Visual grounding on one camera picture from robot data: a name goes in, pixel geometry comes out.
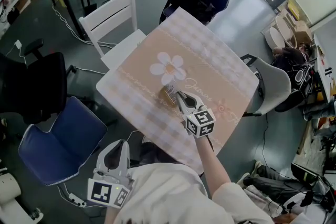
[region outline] black bag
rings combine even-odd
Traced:
[[[202,24],[207,24],[216,15],[216,9],[209,0],[171,0],[171,4],[183,8]]]

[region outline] white wooden chair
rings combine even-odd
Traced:
[[[134,32],[104,55],[98,40],[130,18]],[[110,70],[121,65],[120,61],[127,58],[146,37],[137,26],[135,0],[110,0],[85,18],[80,17],[79,21]]]

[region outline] white chair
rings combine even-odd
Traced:
[[[98,41],[130,18],[134,32],[104,55]],[[146,37],[137,26],[135,0],[110,0],[85,18],[80,17],[79,21],[109,69],[121,65],[121,59],[128,57]]]
[[[255,112],[245,112],[243,116],[261,116],[276,106],[284,102],[289,97],[291,92],[291,83],[289,76],[280,68],[269,65],[258,57],[250,54],[241,57],[244,61],[248,59],[247,66],[253,65],[261,76],[261,81],[264,84],[264,100]]]

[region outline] gray floor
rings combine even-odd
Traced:
[[[82,16],[80,0],[70,0],[76,16]],[[102,3],[105,0],[92,0]],[[145,33],[151,32],[159,23],[159,17],[166,0],[136,0],[138,27]],[[60,5],[57,9],[69,21],[66,10]],[[271,21],[274,13],[263,0],[230,0],[228,8],[216,15],[209,28],[217,34],[239,56],[250,53],[271,62],[271,52],[267,47],[260,31]],[[125,23],[110,33],[104,40],[118,43],[131,33],[131,24]],[[64,23],[59,20],[51,9],[50,0],[34,0],[19,16],[0,40],[0,52],[6,54],[13,43],[19,39],[23,46],[36,38],[43,38],[45,45],[42,54],[61,51],[65,56],[66,65],[76,65],[81,68],[106,72],[107,68],[100,61],[96,50],[75,39]],[[22,61],[18,50],[13,49],[9,54],[12,59]],[[33,56],[27,57],[27,62],[34,61]],[[116,115],[113,108],[104,101],[96,91],[96,83],[100,75],[79,71],[71,76],[68,91],[72,94],[87,95],[105,105],[109,116]],[[21,200],[29,209],[39,207],[45,214],[44,223],[90,223],[88,215],[94,216],[99,209],[80,209],[65,201],[59,195],[56,187],[42,186],[25,168],[17,154],[19,141],[16,133],[22,134],[26,125],[21,117],[14,113],[4,113],[8,118],[11,136],[7,144],[0,149],[3,159],[11,173],[18,179],[22,189]],[[298,109],[286,113],[270,112],[268,114],[269,128],[266,132],[264,156],[269,166],[282,170],[289,166],[295,156],[306,123]],[[40,124],[43,130],[48,130],[52,119]],[[231,179],[236,181],[244,172],[252,169],[254,159],[262,157],[263,132],[267,126],[266,117],[243,118],[237,126],[218,157],[227,169]],[[112,126],[105,136],[103,145],[119,138],[127,138],[133,127],[124,119],[120,119],[117,126]],[[136,156],[141,137],[135,135],[131,139],[131,152]],[[96,155],[82,168],[80,175],[67,183],[70,191],[81,198],[85,198],[87,178],[92,175]],[[91,223],[102,223],[103,218],[94,218]]]

